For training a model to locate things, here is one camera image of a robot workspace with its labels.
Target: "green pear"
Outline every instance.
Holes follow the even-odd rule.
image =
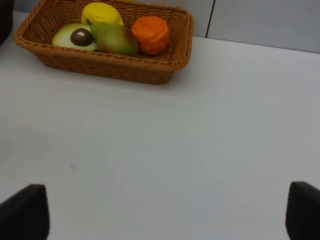
[[[91,26],[98,52],[132,57],[138,54],[138,41],[129,28],[102,21],[91,23],[87,19],[87,22]]]

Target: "fruit basket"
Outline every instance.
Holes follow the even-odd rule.
[[[8,37],[13,25],[14,0],[0,0],[0,45]]]
[[[93,2],[116,8],[128,27],[142,16],[163,18],[171,32],[169,46],[159,55],[131,57],[51,45],[57,31],[80,22],[84,7]],[[16,31],[14,40],[50,68],[160,85],[188,64],[193,31],[192,15],[179,7],[127,0],[40,0]]]

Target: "lemon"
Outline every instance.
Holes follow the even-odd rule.
[[[113,6],[102,2],[90,3],[83,9],[82,23],[87,24],[87,19],[92,23],[105,22],[108,24],[124,25],[119,12]]]

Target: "table surface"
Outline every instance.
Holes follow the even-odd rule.
[[[195,37],[154,86],[47,68],[12,35],[0,202],[45,184],[50,240],[286,240],[290,183],[320,187],[318,54]]]

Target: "black object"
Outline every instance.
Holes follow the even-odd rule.
[[[0,205],[1,240],[46,240],[49,229],[44,185],[29,185]]]
[[[320,240],[320,190],[300,181],[292,182],[285,226],[291,240]]]
[[[0,45],[8,37],[14,23],[15,0],[0,0]]]

